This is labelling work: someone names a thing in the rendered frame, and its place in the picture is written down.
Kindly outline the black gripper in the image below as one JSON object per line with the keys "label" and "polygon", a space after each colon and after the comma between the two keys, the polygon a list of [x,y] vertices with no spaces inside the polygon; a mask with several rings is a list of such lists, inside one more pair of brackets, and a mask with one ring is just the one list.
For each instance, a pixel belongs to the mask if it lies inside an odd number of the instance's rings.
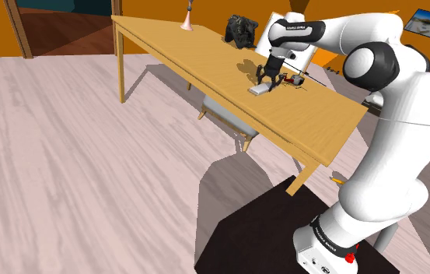
{"label": "black gripper", "polygon": [[272,54],[270,54],[267,59],[267,63],[264,67],[263,65],[257,66],[257,71],[256,71],[257,84],[260,85],[262,79],[265,76],[273,76],[271,78],[271,85],[269,87],[269,91],[272,91],[275,87],[279,86],[281,82],[285,79],[285,73],[279,74],[283,64],[284,64],[284,58],[275,57]]}

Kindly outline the wooden door frame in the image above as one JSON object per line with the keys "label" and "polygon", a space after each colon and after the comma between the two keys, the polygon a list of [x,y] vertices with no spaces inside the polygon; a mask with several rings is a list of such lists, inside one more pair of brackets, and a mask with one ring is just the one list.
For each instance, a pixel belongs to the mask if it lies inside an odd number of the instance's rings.
{"label": "wooden door frame", "polygon": [[3,2],[23,58],[32,59],[33,53],[27,40],[26,31],[16,0],[3,0]]}

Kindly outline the long wooden table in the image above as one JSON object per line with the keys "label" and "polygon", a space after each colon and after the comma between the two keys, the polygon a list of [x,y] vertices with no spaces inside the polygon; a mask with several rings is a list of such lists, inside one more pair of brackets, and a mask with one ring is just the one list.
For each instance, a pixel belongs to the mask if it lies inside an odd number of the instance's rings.
{"label": "long wooden table", "polygon": [[222,41],[200,25],[112,16],[116,37],[119,94],[124,94],[123,40],[128,38],[176,74],[258,131],[304,168],[288,186],[294,195],[319,165],[329,166],[366,113],[366,107],[312,80],[301,87],[280,85],[255,96],[244,64],[267,59]]}

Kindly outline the red and grey tool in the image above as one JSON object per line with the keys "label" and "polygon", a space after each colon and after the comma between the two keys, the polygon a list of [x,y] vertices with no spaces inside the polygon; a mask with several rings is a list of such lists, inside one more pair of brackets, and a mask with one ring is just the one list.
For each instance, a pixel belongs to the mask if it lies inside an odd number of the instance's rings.
{"label": "red and grey tool", "polygon": [[284,74],[283,81],[287,84],[291,84],[293,86],[301,86],[305,82],[305,78],[301,75],[291,75],[288,76],[287,74]]}

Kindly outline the pink vase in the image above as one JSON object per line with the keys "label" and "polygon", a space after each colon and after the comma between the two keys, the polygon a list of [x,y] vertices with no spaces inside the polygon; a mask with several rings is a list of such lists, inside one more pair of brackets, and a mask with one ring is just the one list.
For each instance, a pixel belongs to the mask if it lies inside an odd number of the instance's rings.
{"label": "pink vase", "polygon": [[187,5],[187,14],[186,17],[184,19],[184,22],[180,25],[180,28],[183,30],[188,30],[188,31],[192,31],[192,25],[191,25],[191,10],[192,10],[192,4],[193,4],[194,0],[188,0],[188,5]]}

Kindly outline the white flat box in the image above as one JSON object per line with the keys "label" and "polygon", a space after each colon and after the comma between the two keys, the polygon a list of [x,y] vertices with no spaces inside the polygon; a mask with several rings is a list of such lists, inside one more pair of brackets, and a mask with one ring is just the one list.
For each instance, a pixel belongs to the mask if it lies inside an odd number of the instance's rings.
{"label": "white flat box", "polygon": [[250,87],[249,91],[252,94],[254,94],[255,96],[259,96],[261,94],[264,94],[264,93],[268,92],[269,89],[270,89],[270,87],[271,87],[270,83],[261,83],[259,85]]}

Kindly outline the dark robot stand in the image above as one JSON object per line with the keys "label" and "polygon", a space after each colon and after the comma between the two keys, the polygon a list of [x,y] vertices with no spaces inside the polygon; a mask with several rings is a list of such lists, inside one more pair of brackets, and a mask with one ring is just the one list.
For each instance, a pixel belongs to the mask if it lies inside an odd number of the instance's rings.
{"label": "dark robot stand", "polygon": [[306,186],[286,192],[288,177],[253,201],[220,220],[194,265],[197,274],[337,274],[314,255],[302,265],[296,260],[292,236],[328,206]]}

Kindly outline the grey upholstered chair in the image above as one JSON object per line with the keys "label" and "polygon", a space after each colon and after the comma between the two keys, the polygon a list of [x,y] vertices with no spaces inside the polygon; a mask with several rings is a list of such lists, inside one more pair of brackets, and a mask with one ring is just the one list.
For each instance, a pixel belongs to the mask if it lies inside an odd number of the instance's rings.
{"label": "grey upholstered chair", "polygon": [[258,131],[250,127],[247,123],[242,121],[240,118],[235,116],[233,113],[228,111],[226,108],[207,95],[205,95],[205,98],[203,99],[201,111],[198,115],[198,120],[201,120],[206,113],[209,113],[211,116],[217,118],[223,124],[227,125],[229,128],[233,129],[235,132],[238,132],[245,138],[242,148],[243,152],[248,150],[253,138],[259,134]]}

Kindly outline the thin black rod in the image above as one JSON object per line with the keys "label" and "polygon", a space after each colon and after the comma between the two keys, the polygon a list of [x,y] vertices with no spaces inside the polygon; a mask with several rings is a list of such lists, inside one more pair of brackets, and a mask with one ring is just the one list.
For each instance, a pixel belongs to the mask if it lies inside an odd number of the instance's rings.
{"label": "thin black rod", "polygon": [[289,64],[289,63],[288,63],[288,62],[286,62],[286,61],[284,61],[284,63],[285,63],[288,67],[290,67],[290,68],[292,68],[293,70],[295,70],[296,72],[298,72],[299,74],[303,74],[303,75],[305,75],[305,76],[308,76],[310,79],[312,79],[313,81],[315,81],[315,82],[317,82],[317,83],[321,84],[322,86],[327,86],[327,85],[325,85],[324,83],[322,83],[321,81],[319,81],[319,80],[317,80],[317,79],[313,78],[313,77],[312,77],[308,72],[304,72],[302,69],[296,68],[294,65],[291,65],[291,64]]}

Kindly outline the framed landscape wall picture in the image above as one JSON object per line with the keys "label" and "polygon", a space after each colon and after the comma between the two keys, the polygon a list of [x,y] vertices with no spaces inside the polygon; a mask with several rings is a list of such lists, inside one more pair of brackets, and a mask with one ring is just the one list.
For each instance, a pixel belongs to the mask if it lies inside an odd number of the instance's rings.
{"label": "framed landscape wall picture", "polygon": [[404,30],[430,37],[430,12],[418,9],[408,21]]}

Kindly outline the black bag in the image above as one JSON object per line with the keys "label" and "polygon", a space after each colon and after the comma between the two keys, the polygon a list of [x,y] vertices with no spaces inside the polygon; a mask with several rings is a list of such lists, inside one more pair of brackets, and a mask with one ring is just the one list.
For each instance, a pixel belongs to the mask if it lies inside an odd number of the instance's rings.
{"label": "black bag", "polygon": [[239,49],[255,48],[256,28],[258,28],[258,22],[244,16],[231,15],[225,29],[224,40],[226,43],[234,40]]}

